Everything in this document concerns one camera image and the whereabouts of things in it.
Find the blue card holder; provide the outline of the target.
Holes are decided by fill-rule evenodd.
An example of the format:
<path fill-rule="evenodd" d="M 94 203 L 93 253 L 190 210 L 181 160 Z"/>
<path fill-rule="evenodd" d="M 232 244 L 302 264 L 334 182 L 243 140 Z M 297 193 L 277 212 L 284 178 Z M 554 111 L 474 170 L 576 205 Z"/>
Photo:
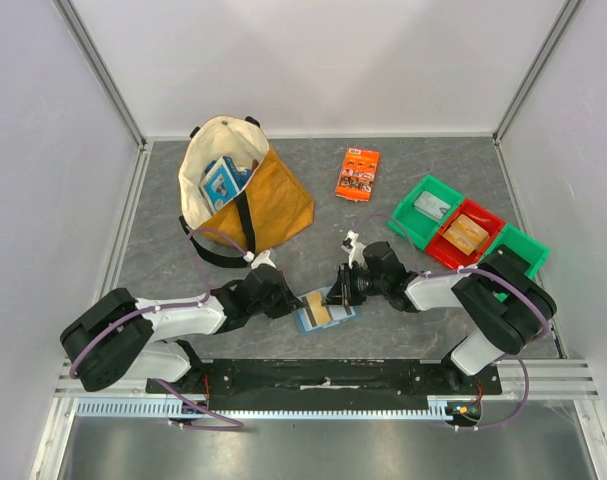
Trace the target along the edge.
<path fill-rule="evenodd" d="M 329 287 L 310 291 L 299 298 L 303 307 L 293 313 L 293 318 L 301 334 L 322 331 L 362 315 L 360 307 L 323 304 Z"/>

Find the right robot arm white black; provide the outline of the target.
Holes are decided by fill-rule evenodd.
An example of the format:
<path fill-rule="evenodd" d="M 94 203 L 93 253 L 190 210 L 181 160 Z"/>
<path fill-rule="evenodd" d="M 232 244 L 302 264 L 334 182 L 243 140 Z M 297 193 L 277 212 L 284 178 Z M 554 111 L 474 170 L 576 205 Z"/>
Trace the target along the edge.
<path fill-rule="evenodd" d="M 440 371 L 452 393 L 466 392 L 486 366 L 547 335 L 557 312 L 553 298 L 526 275 L 525 260 L 507 247 L 472 266 L 421 273 L 406 269 L 385 241 L 365 246 L 346 240 L 343 249 L 348 261 L 339 267 L 325 305 L 359 306 L 381 296 L 401 312 L 467 312 L 476 329 L 448 353 Z"/>

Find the gold card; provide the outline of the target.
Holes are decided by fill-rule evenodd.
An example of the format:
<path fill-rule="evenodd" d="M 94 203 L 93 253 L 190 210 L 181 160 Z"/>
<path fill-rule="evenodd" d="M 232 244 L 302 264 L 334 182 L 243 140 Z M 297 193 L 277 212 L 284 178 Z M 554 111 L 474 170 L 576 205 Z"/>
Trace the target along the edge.
<path fill-rule="evenodd" d="M 332 322 L 329 309 L 323 304 L 324 295 L 320 291 L 313 291 L 302 299 L 302 325 L 307 331 L 328 327 Z"/>

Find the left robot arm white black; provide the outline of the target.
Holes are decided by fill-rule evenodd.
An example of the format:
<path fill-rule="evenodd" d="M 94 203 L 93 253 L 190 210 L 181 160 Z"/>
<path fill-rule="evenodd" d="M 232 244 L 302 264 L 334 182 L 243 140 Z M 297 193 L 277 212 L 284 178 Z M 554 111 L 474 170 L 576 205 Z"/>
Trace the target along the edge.
<path fill-rule="evenodd" d="M 203 369 L 185 337 L 231 332 L 254 316 L 278 319 L 302 307 L 283 273 L 261 264 L 242 280 L 191 298 L 150 300 L 116 288 L 65 328 L 60 343 L 69 376 L 87 392 L 159 377 L 189 393 L 202 384 Z"/>

